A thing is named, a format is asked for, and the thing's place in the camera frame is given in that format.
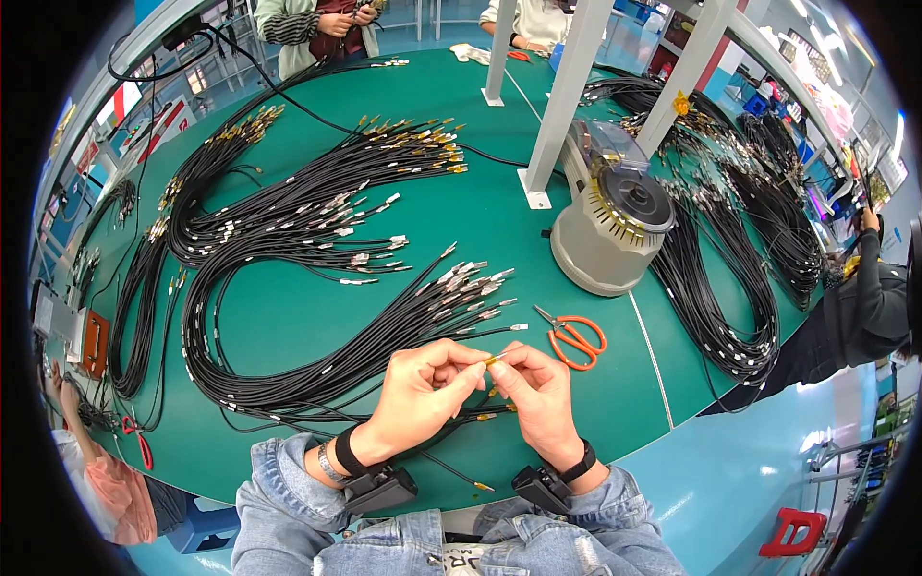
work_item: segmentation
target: denim jacket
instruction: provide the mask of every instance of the denim jacket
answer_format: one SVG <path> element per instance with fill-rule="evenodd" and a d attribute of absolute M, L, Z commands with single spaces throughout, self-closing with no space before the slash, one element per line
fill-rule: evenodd
<path fill-rule="evenodd" d="M 237 490 L 241 531 L 231 556 L 235 576 L 444 575 L 438 510 L 402 514 L 334 543 L 353 520 L 341 490 L 304 472 L 311 434 L 253 446 L 253 480 Z M 487 505 L 474 534 L 494 544 L 480 558 L 486 576 L 684 574 L 660 538 L 653 508 L 633 476 L 609 466 L 593 491 L 570 497 L 557 516 L 513 498 Z"/>

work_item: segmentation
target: hand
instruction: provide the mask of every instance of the hand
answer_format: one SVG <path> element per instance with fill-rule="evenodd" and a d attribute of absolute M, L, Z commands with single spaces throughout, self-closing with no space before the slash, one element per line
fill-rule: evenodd
<path fill-rule="evenodd" d="M 375 18 L 378 18 L 378 11 L 367 4 L 355 13 L 355 23 L 359 26 L 368 26 Z"/>
<path fill-rule="evenodd" d="M 350 28 L 351 14 L 323 14 L 317 21 L 317 29 L 334 38 L 343 38 Z"/>
<path fill-rule="evenodd" d="M 878 220 L 877 215 L 874 214 L 874 211 L 870 209 L 870 206 L 866 207 L 861 213 L 861 229 L 866 230 L 868 228 L 877 231 L 881 230 L 881 222 Z"/>
<path fill-rule="evenodd" d="M 74 390 L 73 384 L 61 377 L 61 367 L 57 360 L 52 359 L 52 397 L 61 407 L 62 416 L 72 419 L 78 416 L 80 408 L 80 395 Z"/>
<path fill-rule="evenodd" d="M 512 398 L 522 438 L 558 471 L 583 459 L 583 441 L 573 424 L 570 370 L 531 346 L 513 342 L 490 376 L 503 398 Z"/>
<path fill-rule="evenodd" d="M 378 406 L 350 438 L 359 462 L 378 464 L 434 436 L 475 388 L 486 389 L 483 360 L 490 356 L 447 338 L 395 352 Z"/>

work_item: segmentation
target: red sign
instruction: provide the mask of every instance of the red sign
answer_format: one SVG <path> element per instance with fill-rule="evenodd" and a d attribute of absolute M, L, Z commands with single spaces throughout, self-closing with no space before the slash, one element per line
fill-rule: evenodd
<path fill-rule="evenodd" d="M 89 168 L 90 162 L 96 158 L 96 155 L 99 153 L 100 147 L 96 145 L 92 140 L 89 141 L 87 149 L 83 151 L 83 154 L 80 155 L 80 161 L 77 163 L 77 173 L 83 174 Z"/>

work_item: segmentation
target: red scissors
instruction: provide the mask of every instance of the red scissors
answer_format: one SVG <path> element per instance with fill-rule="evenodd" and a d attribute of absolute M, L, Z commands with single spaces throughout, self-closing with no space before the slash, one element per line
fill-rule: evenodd
<path fill-rule="evenodd" d="M 590 370 L 591 368 L 593 368 L 596 365 L 596 360 L 597 360 L 598 355 L 604 352 L 605 348 L 609 346 L 609 341 L 608 339 L 606 339 L 605 334 L 602 332 L 602 329 L 599 328 L 596 323 L 589 320 L 588 318 L 584 318 L 583 316 L 558 316 L 554 318 L 547 312 L 544 312 L 543 310 L 541 310 L 538 306 L 535 306 L 535 310 L 537 310 L 538 313 L 541 314 L 541 316 L 543 316 L 545 320 L 550 322 L 551 326 L 553 326 L 553 329 L 548 331 L 548 339 L 550 340 L 550 346 L 554 348 L 554 352 L 557 353 L 557 357 L 561 359 L 561 362 L 563 362 L 564 364 L 566 364 L 567 366 L 569 366 L 570 368 L 574 370 L 584 371 L 584 370 Z M 591 344 L 589 344 L 588 340 L 583 338 L 583 335 L 576 332 L 575 328 L 567 324 L 568 322 L 578 322 L 578 323 L 589 326 L 596 332 L 601 344 L 599 344 L 598 347 L 592 346 Z M 564 334 L 562 328 L 565 328 L 566 331 L 569 332 L 571 335 L 573 335 L 573 338 L 576 338 L 576 339 L 573 340 L 572 338 Z M 566 342 L 570 346 L 585 353 L 589 357 L 590 362 L 588 364 L 577 364 L 576 362 L 573 362 L 572 360 L 568 359 L 566 355 L 563 354 L 563 352 L 561 351 L 561 346 L 558 343 L 558 340 Z"/>
<path fill-rule="evenodd" d="M 510 58 L 514 58 L 514 59 L 516 59 L 516 60 L 521 60 L 522 62 L 528 62 L 528 63 L 530 63 L 530 64 L 534 64 L 534 63 L 531 61 L 531 57 L 530 57 L 528 54 L 524 53 L 524 52 L 519 52 L 519 51 L 517 51 L 517 50 L 513 50 L 513 51 L 509 52 L 508 54 L 509 54 L 509 57 L 510 57 Z"/>
<path fill-rule="evenodd" d="M 148 444 L 148 441 L 145 440 L 143 436 L 141 436 L 141 429 L 130 416 L 122 417 L 122 432 L 125 434 L 131 434 L 134 432 L 137 435 L 137 444 L 141 448 L 141 458 L 144 460 L 144 467 L 147 470 L 153 470 L 154 454 L 150 451 L 150 445 Z"/>

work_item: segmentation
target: red chair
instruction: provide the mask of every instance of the red chair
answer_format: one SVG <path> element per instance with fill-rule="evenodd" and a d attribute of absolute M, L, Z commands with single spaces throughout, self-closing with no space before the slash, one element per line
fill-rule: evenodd
<path fill-rule="evenodd" d="M 759 556 L 767 558 L 781 558 L 783 556 L 801 556 L 809 554 L 820 543 L 823 532 L 826 530 L 826 516 L 819 512 L 804 512 L 793 508 L 782 508 L 778 511 L 778 518 L 781 519 L 781 527 L 774 535 L 774 539 L 768 544 L 763 544 L 759 548 Z M 781 541 L 785 538 L 787 527 L 791 526 L 791 536 L 787 542 Z M 794 544 L 794 538 L 798 530 L 807 526 L 807 533 L 803 539 Z"/>

